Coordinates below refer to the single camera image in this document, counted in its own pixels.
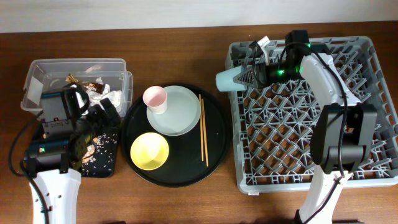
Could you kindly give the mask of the white napkin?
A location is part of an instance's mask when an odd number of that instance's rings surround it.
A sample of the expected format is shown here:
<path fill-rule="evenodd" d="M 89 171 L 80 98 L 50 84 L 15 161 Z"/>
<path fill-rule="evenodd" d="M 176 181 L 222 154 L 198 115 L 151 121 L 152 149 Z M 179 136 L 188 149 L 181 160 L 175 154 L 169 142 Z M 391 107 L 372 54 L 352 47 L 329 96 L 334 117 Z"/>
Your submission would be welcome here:
<path fill-rule="evenodd" d="M 111 87 L 108 84 L 103 83 L 101 77 L 97 78 L 95 81 L 95 84 L 103 84 L 104 85 L 104 90 L 102 93 L 97 93 L 92 90 L 86 90 L 89 98 L 90 98 L 90 105 L 97 105 L 100 104 L 100 101 L 108 98 L 110 102 L 115 106 L 116 111 L 118 113 L 121 112 L 121 97 L 122 97 L 122 91 L 121 90 L 113 90 L 111 91 Z"/>

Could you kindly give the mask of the blue plastic cup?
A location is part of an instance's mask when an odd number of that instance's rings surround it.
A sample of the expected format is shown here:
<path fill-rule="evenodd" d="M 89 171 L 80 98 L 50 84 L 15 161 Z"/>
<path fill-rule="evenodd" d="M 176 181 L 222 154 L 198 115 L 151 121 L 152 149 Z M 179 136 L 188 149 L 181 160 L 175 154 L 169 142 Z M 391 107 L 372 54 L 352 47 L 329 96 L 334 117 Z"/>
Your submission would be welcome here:
<path fill-rule="evenodd" d="M 247 86 L 235 83 L 233 78 L 236 75 L 239 75 L 241 72 L 244 71 L 243 66 L 238 66 L 231 68 L 229 70 L 225 70 L 220 72 L 216 75 L 216 87 L 220 92 L 227 92 L 227 91 L 245 91 Z"/>

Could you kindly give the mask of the gold snack wrapper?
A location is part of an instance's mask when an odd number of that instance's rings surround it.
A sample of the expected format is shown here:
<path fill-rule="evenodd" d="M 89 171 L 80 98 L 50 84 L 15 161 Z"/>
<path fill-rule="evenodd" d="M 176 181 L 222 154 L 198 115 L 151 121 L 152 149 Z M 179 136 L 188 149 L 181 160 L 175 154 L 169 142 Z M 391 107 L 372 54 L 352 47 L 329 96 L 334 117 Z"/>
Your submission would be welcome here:
<path fill-rule="evenodd" d="M 68 76 L 66 77 L 66 82 L 79 84 L 82 87 L 86 88 L 87 90 L 91 90 L 91 91 L 94 91 L 99 94 L 102 94 L 105 89 L 104 84 L 88 82 L 88 81 L 81 81 L 81 80 L 76 79 L 71 73 L 69 73 Z"/>

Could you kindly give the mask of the pink plastic cup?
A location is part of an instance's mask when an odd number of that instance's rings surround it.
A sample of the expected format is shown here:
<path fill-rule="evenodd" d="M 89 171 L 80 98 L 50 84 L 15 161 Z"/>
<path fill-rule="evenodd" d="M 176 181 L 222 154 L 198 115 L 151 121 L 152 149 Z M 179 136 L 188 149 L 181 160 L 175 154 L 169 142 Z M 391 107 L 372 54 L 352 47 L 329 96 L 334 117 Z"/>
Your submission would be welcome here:
<path fill-rule="evenodd" d="M 167 92 L 161 86 L 151 86 L 146 89 L 142 99 L 155 114 L 162 114 L 167 110 Z"/>

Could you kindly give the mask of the wooden chopstick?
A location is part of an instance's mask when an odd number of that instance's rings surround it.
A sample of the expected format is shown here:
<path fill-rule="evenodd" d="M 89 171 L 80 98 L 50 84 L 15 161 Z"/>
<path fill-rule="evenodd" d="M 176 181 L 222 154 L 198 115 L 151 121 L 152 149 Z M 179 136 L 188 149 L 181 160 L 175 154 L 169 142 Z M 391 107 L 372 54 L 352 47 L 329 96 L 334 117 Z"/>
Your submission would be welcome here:
<path fill-rule="evenodd" d="M 203 145 L 203 117 L 202 117 L 202 105 L 201 105 L 201 94 L 198 96 L 200 102 L 200 142 L 201 142 L 201 161 L 204 162 L 204 145 Z"/>
<path fill-rule="evenodd" d="M 206 162 L 206 166 L 209 167 L 207 135 L 206 135 L 205 105 L 204 105 L 203 97 L 201 97 L 201 123 L 202 123 L 201 127 L 202 127 L 202 132 L 203 132 L 204 160 Z"/>

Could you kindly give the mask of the yellow bowl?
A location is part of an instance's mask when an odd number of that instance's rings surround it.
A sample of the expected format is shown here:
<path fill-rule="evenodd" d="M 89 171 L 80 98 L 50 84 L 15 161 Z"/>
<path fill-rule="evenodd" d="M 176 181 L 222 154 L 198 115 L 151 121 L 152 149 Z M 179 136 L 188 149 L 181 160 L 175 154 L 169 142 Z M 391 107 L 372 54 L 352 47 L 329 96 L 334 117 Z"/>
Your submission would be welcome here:
<path fill-rule="evenodd" d="M 139 169 L 155 170 L 166 162 L 169 152 L 166 138 L 157 133 L 144 133 L 132 143 L 130 158 Z"/>

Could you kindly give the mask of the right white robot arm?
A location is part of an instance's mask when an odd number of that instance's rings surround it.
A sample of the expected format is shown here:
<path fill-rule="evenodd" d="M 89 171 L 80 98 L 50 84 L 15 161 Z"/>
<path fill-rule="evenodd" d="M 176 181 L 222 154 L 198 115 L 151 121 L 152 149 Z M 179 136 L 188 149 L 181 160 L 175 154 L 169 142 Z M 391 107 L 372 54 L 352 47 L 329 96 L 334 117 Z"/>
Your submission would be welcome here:
<path fill-rule="evenodd" d="M 326 44 L 250 43 L 233 68 L 241 190 L 276 187 L 312 173 L 295 223 L 331 223 L 341 191 L 369 158 L 377 111 L 340 77 Z"/>

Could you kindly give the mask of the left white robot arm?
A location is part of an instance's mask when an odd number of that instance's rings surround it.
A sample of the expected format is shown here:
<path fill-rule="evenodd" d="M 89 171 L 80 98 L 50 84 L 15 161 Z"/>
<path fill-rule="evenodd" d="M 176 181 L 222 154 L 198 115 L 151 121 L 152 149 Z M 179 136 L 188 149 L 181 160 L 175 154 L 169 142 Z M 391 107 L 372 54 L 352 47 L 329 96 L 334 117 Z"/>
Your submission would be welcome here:
<path fill-rule="evenodd" d="M 43 123 L 21 162 L 34 223 L 76 223 L 82 178 L 114 173 L 121 118 L 107 98 L 93 106 L 80 106 L 75 96 L 44 96 L 41 103 Z"/>

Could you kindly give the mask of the clear plastic waste bin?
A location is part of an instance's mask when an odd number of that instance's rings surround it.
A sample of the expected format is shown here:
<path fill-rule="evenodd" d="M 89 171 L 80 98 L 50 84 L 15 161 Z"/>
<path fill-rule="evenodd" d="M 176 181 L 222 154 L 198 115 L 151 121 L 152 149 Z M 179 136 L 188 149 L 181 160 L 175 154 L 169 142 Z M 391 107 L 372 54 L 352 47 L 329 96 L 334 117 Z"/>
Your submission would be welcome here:
<path fill-rule="evenodd" d="M 125 117 L 133 96 L 133 77 L 121 58 L 61 58 L 34 60 L 27 73 L 21 109 L 32 114 L 42 110 L 39 103 L 43 91 L 61 88 L 71 74 L 77 80 L 95 82 L 101 79 L 111 91 L 121 92 L 117 111 Z"/>

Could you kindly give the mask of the grey dishwasher rack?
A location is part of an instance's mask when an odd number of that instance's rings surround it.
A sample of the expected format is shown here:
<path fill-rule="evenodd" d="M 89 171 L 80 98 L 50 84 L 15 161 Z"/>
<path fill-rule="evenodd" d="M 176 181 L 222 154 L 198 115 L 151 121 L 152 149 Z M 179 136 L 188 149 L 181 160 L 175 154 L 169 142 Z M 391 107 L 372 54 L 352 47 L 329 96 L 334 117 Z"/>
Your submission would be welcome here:
<path fill-rule="evenodd" d="M 349 188 L 397 183 L 397 114 L 369 37 L 312 38 L 331 51 L 337 72 L 362 103 L 377 109 L 369 159 L 347 182 Z M 303 80 L 248 87 L 229 93 L 238 189 L 248 195 L 306 191 L 314 173 L 310 138 L 320 108 Z"/>

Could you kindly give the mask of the food scraps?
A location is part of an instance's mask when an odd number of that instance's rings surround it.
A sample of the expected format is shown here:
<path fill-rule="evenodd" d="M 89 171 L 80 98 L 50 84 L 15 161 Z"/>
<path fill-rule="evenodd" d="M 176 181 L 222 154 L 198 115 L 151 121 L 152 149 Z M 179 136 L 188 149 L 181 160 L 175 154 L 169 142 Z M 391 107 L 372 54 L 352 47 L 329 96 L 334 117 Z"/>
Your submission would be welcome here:
<path fill-rule="evenodd" d="M 88 143 L 82 160 L 82 177 L 107 178 L 114 174 L 118 134 L 118 128 L 107 128 Z"/>

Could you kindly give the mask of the black rectangular tray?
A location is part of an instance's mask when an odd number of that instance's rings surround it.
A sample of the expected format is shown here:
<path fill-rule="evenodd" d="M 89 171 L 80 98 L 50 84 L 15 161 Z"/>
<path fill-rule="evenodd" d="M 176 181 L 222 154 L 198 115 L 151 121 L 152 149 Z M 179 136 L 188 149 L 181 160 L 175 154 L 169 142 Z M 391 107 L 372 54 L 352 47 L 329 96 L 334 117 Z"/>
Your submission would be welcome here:
<path fill-rule="evenodd" d="M 66 174 L 73 170 L 82 177 L 112 176 L 118 148 L 117 127 L 79 122 L 76 127 L 39 126 L 24 154 L 31 177 L 54 170 Z"/>

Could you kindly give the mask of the light grey plate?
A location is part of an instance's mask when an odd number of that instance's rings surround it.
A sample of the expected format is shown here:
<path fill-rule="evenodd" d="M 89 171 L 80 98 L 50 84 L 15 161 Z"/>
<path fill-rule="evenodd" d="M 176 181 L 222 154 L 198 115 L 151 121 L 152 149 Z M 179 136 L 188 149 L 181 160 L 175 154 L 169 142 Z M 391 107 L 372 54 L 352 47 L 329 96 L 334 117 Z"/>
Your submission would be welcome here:
<path fill-rule="evenodd" d="M 193 129 L 200 119 L 200 102 L 196 94 L 184 86 L 163 87 L 167 92 L 167 110 L 155 114 L 147 107 L 147 119 L 159 133 L 179 136 Z"/>

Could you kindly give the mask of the round black serving tray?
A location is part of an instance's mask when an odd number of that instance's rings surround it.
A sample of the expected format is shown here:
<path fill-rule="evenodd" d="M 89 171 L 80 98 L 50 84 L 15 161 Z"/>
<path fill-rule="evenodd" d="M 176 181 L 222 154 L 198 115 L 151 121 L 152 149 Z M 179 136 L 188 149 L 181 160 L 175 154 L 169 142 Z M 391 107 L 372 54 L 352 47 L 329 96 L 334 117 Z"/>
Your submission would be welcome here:
<path fill-rule="evenodd" d="M 142 170 L 133 163 L 130 150 L 134 140 L 141 134 L 155 132 L 146 118 L 142 96 L 128 109 L 121 128 L 121 150 L 131 169 L 146 181 L 163 187 L 184 187 L 207 178 L 224 161 L 231 145 L 231 122 L 220 101 L 200 87 L 183 83 L 181 86 L 204 98 L 208 166 L 201 161 L 199 125 L 187 134 L 165 137 L 169 144 L 169 156 L 158 169 Z"/>

